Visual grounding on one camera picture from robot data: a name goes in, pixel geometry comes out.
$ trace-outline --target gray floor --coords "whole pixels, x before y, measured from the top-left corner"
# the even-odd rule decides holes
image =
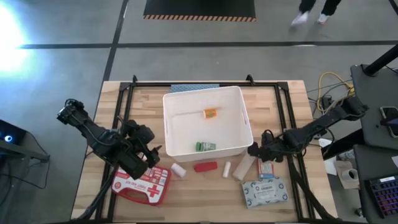
[[[0,2],[0,26],[7,32],[1,43],[94,44],[111,43],[122,0],[5,0]],[[327,24],[314,24],[322,3],[314,7],[308,24],[289,27],[297,14],[293,0],[257,0],[256,23],[203,21],[145,21],[145,0],[130,0],[120,43],[206,41],[347,41],[397,40],[398,17],[387,0],[343,1]],[[23,185],[10,208],[9,223],[49,223],[68,220],[85,153],[85,140],[55,119],[67,98],[84,102],[91,116],[109,49],[0,51],[0,119],[32,132],[51,154],[48,186],[37,190]],[[349,67],[370,63],[388,45],[334,47],[225,47],[184,49],[118,49],[110,80],[304,80],[307,90],[318,88],[323,72],[350,79]],[[391,63],[398,67],[398,62]],[[326,76],[322,86],[339,82]],[[334,98],[344,87],[331,92]],[[308,94],[317,98],[317,91]],[[332,127],[337,138],[358,129],[342,122]],[[44,184],[46,167],[36,168],[28,180]],[[330,177],[340,218],[358,221],[358,194],[346,191]]]

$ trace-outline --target person's foot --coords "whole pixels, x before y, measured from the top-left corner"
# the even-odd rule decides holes
[[[301,13],[292,21],[292,26],[303,24],[308,20],[308,12]]]
[[[320,14],[318,18],[318,23],[320,24],[325,24],[325,22],[329,19],[330,16],[327,16],[325,14]]]

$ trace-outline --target red first aid kit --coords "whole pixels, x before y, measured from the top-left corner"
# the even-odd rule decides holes
[[[113,179],[112,191],[133,202],[158,205],[163,201],[171,175],[168,169],[155,166],[134,180],[126,171],[119,168]],[[144,194],[146,200],[132,197],[132,194],[129,194],[131,192]]]

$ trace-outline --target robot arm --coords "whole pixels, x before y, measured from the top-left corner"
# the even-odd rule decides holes
[[[148,167],[152,168],[160,161],[157,150],[161,146],[151,151],[146,146],[155,138],[154,133],[134,120],[124,123],[121,133],[99,127],[88,116],[83,103],[73,99],[65,102],[57,119],[76,127],[94,154],[112,166],[119,165],[133,179],[138,179]],[[140,153],[146,156],[146,161],[138,156]]]
[[[248,153],[260,158],[263,162],[274,160],[282,162],[285,155],[301,153],[314,135],[324,134],[328,127],[341,120],[356,121],[362,118],[367,110],[368,107],[356,96],[345,98],[340,105],[302,128],[287,130],[276,138],[265,131],[261,136],[262,146],[253,144],[248,148]]]

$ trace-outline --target orange item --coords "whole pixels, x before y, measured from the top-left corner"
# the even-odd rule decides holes
[[[217,116],[217,110],[216,109],[207,109],[205,110],[205,118],[214,118]]]

